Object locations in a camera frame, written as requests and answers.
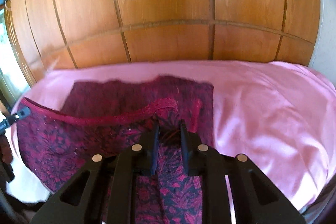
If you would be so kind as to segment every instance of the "white wall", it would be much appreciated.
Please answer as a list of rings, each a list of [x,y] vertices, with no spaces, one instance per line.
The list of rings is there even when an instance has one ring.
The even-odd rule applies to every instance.
[[[321,0],[319,32],[309,67],[336,86],[336,0]]]

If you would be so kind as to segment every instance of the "floral patterned cloth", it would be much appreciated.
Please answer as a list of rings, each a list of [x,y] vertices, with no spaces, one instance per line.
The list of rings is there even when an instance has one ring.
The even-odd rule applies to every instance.
[[[24,98],[31,115],[17,124],[21,157],[52,191],[96,153],[112,156],[160,125],[156,174],[137,177],[136,223],[201,223],[199,177],[184,173],[179,122],[213,146],[213,87],[161,76],[142,84],[75,83],[58,112]]]

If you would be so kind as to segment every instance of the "pink satin fabric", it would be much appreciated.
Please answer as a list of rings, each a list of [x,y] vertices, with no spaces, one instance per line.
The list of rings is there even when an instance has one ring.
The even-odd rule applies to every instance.
[[[25,96],[60,110],[76,81],[138,83],[158,75],[211,83],[215,148],[248,155],[298,210],[313,203],[335,174],[336,91],[300,65],[178,61],[54,71]],[[20,158],[15,127],[11,146]]]

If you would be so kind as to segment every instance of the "red patterned fabric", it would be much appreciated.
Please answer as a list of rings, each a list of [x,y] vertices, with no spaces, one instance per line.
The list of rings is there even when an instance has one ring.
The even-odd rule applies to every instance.
[[[142,84],[78,82],[60,112],[22,100],[31,115],[17,124],[21,157],[57,191],[92,155],[120,153],[157,120],[157,172],[137,178],[136,223],[201,223],[200,179],[184,174],[179,121],[213,146],[212,98],[210,84],[170,76]]]

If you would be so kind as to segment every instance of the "window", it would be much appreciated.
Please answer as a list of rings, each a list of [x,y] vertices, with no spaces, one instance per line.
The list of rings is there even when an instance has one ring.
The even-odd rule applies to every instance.
[[[0,100],[13,107],[19,97],[29,89],[8,39],[4,9],[0,10]]]

